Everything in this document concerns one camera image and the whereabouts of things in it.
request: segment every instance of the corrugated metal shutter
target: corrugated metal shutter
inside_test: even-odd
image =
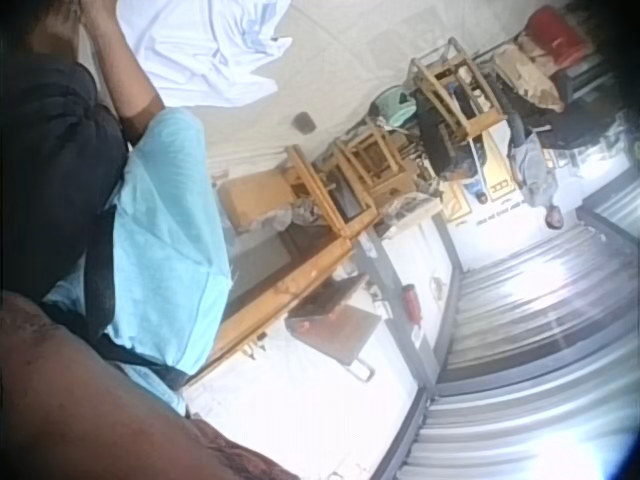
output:
[[[595,209],[607,220],[640,238],[640,178]]]
[[[637,259],[584,227],[468,274],[440,386],[476,390],[430,406],[398,478],[606,478],[580,469],[615,468],[639,425],[637,291]]]

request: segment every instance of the light blue shirt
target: light blue shirt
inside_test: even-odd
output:
[[[188,374],[206,362],[231,288],[215,195],[202,124],[186,110],[167,109],[132,151],[113,197],[116,310],[107,333]],[[84,314],[83,268],[84,260],[45,301]],[[130,376],[166,396],[155,380]]]

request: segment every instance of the gray shirt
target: gray shirt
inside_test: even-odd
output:
[[[551,205],[558,182],[554,171],[547,166],[538,136],[535,133],[529,136],[523,145],[511,150],[509,157],[515,162],[522,182],[524,201],[532,207]]]

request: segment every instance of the red object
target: red object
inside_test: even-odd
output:
[[[420,300],[418,299],[415,285],[402,287],[402,302],[409,321],[414,325],[420,325],[422,322],[422,310],[420,309]]]
[[[534,12],[529,17],[527,33],[562,68],[575,65],[587,52],[584,40],[553,7]]]

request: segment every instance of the green object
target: green object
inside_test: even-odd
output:
[[[374,103],[385,122],[395,128],[400,127],[417,110],[416,101],[400,85],[382,92]]]

